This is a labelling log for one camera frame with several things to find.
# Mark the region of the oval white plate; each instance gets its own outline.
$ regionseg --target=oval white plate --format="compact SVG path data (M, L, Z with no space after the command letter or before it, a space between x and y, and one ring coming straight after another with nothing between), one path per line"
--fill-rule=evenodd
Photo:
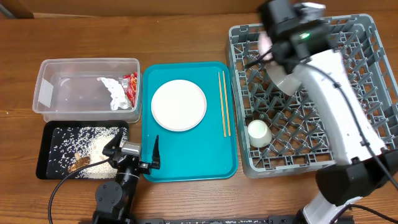
M170 131L187 131L200 123L206 114L203 91L186 80L164 83L152 97L151 110L156 122Z

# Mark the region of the blue tray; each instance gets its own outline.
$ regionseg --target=blue tray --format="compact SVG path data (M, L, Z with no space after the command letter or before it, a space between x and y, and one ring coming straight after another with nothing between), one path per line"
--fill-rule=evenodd
M227 130L226 138L223 134L218 85L218 72L221 82L223 81L222 71L225 72L231 124L231 136L228 136ZM160 86L172 80L191 81L198 85L206 96L206 115L191 130L184 132L166 130L157 124L152 116L150 103L153 95ZM228 68L221 62L153 65L145 71L142 91L142 160L145 162L152 160L156 135L159 135L161 160L160 170L152 170L151 175L145 175L146 179L151 182L173 182L225 179L234 175L238 168L238 155L230 83Z

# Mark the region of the red wrapper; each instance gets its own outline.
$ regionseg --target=red wrapper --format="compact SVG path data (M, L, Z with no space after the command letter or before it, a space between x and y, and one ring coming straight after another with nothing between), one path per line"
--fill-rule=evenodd
M134 107L134 104L136 102L137 76L137 72L123 76L123 89L127 97L129 98L132 107Z

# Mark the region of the gray dish rack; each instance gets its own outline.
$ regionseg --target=gray dish rack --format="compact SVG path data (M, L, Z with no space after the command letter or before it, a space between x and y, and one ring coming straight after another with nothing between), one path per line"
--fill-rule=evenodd
M330 41L338 44L348 79L369 122L388 149L398 148L398 86L380 36L366 14L326 17ZM300 174L334 164L328 138L306 89L294 96L283 94L265 68L244 66L257 59L261 24L229 30L227 59L238 121L243 171L250 178ZM250 145L248 124L265 121L272 131L266 147Z

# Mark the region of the transparent container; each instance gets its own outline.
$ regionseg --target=transparent container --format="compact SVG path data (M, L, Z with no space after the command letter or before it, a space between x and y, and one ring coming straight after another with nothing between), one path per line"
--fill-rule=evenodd
M98 77L119 80L137 72L134 107L111 110L111 93ZM142 75L135 58L71 58L43 61L33 97L33 110L44 121L139 121L142 101Z

